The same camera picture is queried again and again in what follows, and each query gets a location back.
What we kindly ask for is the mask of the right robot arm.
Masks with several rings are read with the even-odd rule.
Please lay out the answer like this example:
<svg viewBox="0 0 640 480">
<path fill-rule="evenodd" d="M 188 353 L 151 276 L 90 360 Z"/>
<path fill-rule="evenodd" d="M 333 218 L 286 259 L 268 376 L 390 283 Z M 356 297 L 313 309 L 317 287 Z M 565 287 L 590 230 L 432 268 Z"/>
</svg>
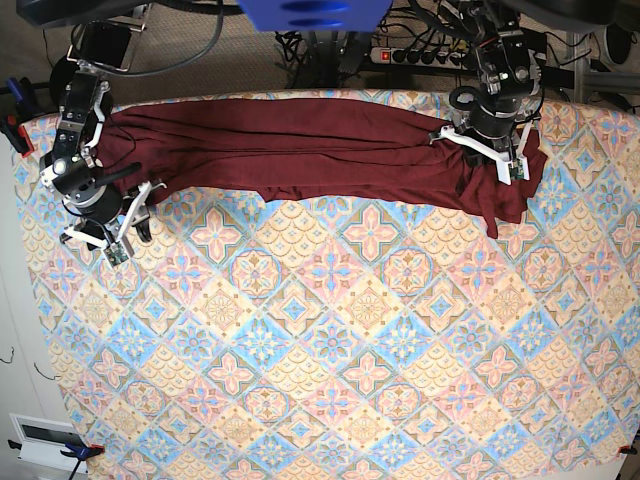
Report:
<svg viewBox="0 0 640 480">
<path fill-rule="evenodd" d="M 113 106 L 111 85 L 102 70 L 127 71 L 123 63 L 132 37 L 143 28 L 127 21 L 103 20 L 75 31 L 67 60 L 77 70 L 60 96 L 53 147 L 40 160 L 41 184 L 73 217 L 60 242 L 83 242 L 90 250 L 100 251 L 112 268 L 134 256 L 127 238 L 129 229 L 135 229 L 146 243 L 152 240 L 147 199 L 166 186 L 162 181 L 145 181 L 122 192 L 116 182 L 137 173 L 141 164 L 108 173 L 96 156 Z"/>
</svg>

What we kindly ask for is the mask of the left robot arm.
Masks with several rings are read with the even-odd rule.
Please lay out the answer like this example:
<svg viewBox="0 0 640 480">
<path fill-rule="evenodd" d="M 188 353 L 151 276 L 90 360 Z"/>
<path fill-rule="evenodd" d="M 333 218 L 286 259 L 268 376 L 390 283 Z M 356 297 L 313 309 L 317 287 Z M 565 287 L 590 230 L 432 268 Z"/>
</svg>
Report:
<svg viewBox="0 0 640 480">
<path fill-rule="evenodd" d="M 498 180 L 510 185 L 530 178 L 524 149 L 537 110 L 523 106 L 538 94 L 541 68 L 520 27 L 520 14 L 496 1 L 446 1 L 438 8 L 444 27 L 467 45 L 463 64 L 479 85 L 449 94 L 453 120 L 429 135 L 463 148 L 471 166 L 492 163 Z"/>
</svg>

